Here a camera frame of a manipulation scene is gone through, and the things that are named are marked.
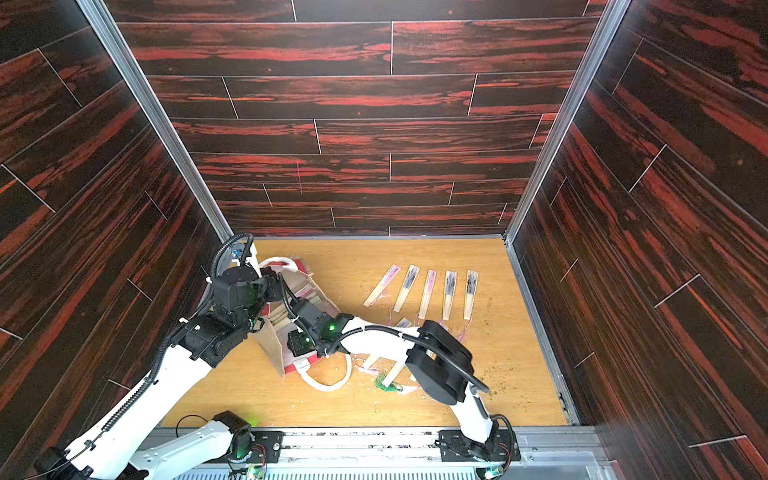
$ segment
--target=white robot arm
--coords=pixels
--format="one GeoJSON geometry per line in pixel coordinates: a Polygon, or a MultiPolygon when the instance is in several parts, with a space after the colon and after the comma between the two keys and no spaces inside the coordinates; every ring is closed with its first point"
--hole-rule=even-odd
{"type": "MultiPolygon", "coordinates": [[[[243,238],[243,252],[250,250],[249,234],[232,237],[214,257],[212,272],[221,254],[243,238]]],[[[155,449],[137,449],[176,402],[263,321],[258,314],[264,305],[280,300],[300,328],[288,339],[294,355],[341,351],[405,363],[426,393],[453,410],[465,437],[461,453],[491,458],[498,421],[488,415],[478,395],[488,387],[472,375],[472,354],[438,323],[392,328],[346,314],[332,318],[293,295],[281,275],[255,270],[242,260],[244,254],[239,266],[212,279],[200,307],[166,337],[142,382],[66,449],[49,449],[38,458],[40,476],[165,480],[223,455],[233,462],[247,459],[252,455],[251,425],[231,412],[155,449]]]]}

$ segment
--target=red and black wood grain wall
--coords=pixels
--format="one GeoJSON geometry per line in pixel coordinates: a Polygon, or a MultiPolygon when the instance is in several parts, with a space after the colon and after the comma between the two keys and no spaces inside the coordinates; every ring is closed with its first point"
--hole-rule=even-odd
{"type": "Polygon", "coordinates": [[[515,239],[627,479],[768,478],[766,25],[635,0],[515,239]]]}
{"type": "Polygon", "coordinates": [[[235,230],[501,233],[600,0],[108,0],[235,230]]]}
{"type": "Polygon", "coordinates": [[[74,0],[0,2],[0,478],[146,373],[211,230],[74,0]]]}

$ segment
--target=wooden floor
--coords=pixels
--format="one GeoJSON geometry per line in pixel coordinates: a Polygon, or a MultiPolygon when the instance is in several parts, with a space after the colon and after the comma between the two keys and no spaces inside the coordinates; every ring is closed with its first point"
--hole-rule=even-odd
{"type": "MultiPolygon", "coordinates": [[[[265,240],[257,241],[259,258],[302,257],[315,272],[320,288],[346,313],[368,321],[387,323],[409,264],[421,267],[413,290],[397,321],[417,320],[428,269],[438,271],[427,319],[442,312],[445,271],[458,272],[458,286],[449,329],[459,334],[463,320],[466,270],[480,272],[475,312],[465,345],[472,352],[475,374],[492,393],[484,401],[490,413],[503,413],[512,425],[565,425],[549,371],[523,304],[523,299],[499,239],[467,240],[265,240]],[[401,272],[390,284],[386,298],[366,308],[363,300],[390,265],[401,272]]],[[[381,367],[388,369],[386,362],[381,367]]],[[[343,355],[322,359],[310,369],[320,382],[344,376],[343,355]]],[[[164,420],[176,425],[187,414],[210,419],[232,410],[261,426],[444,426],[458,425],[448,406],[429,398],[421,389],[401,396],[373,385],[374,377],[354,369],[346,385],[335,392],[319,392],[295,372],[280,378],[253,338],[241,343],[206,378],[192,388],[164,420]]],[[[397,379],[411,385],[408,370],[397,379]]],[[[185,419],[195,426],[200,420],[185,419]]]]}

